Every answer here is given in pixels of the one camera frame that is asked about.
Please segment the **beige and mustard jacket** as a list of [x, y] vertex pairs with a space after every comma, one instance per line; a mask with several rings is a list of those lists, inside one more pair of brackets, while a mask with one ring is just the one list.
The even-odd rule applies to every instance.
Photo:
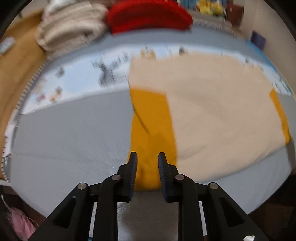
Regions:
[[259, 66], [208, 54], [134, 58], [128, 82], [137, 191], [160, 189], [161, 152], [179, 172], [204, 182], [244, 169], [290, 141], [278, 94]]

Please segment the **grey deer print bedsheet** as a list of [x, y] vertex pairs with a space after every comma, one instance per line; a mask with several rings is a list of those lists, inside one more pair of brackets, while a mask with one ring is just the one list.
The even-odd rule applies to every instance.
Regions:
[[158, 57], [165, 57], [178, 46], [233, 52], [267, 63], [249, 42], [198, 26], [189, 32], [107, 34], [59, 57], [37, 72], [35, 82], [57, 84], [63, 100], [40, 105], [28, 94], [10, 124], [4, 171], [11, 188], [48, 216], [76, 184], [96, 184], [114, 174], [128, 156], [133, 108], [127, 80], [100, 81], [102, 72], [96, 64], [110, 66], [140, 49], [154, 48]]

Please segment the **pink cloth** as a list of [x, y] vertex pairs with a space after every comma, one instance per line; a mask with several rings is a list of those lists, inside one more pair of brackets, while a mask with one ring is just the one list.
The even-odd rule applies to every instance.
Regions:
[[4, 200], [4, 195], [1, 195], [1, 200], [8, 209], [8, 221], [12, 225], [13, 230], [20, 240], [29, 240], [32, 234], [36, 231], [36, 227], [31, 223], [31, 220], [19, 209], [9, 207]]

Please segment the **red knitted blanket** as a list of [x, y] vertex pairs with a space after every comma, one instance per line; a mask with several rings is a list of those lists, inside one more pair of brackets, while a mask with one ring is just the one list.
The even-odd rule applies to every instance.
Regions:
[[175, 1], [120, 1], [106, 16], [112, 34], [138, 29], [188, 30], [191, 15]]

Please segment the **purple box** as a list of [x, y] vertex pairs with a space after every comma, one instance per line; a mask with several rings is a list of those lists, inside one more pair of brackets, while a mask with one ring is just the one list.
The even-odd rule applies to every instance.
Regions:
[[256, 31], [252, 31], [250, 41], [261, 51], [265, 48], [266, 39]]

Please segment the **folded beige blanket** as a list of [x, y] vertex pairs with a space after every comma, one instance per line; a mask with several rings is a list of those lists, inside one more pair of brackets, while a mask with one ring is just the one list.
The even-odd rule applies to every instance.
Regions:
[[36, 42], [57, 57], [86, 46], [107, 31], [104, 1], [50, 1], [37, 28]]

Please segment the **yellow plush toys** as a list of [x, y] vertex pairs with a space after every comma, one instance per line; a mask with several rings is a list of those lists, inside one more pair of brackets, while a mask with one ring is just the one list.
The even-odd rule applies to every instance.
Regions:
[[222, 16], [224, 15], [224, 6], [222, 1], [199, 0], [196, 1], [196, 8], [201, 15]]

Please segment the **dark red bag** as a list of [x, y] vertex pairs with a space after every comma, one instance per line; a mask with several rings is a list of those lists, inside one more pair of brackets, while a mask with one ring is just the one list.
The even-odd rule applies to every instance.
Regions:
[[232, 26], [240, 26], [244, 14], [244, 7], [238, 6], [233, 3], [228, 3], [226, 6], [226, 20], [231, 23]]

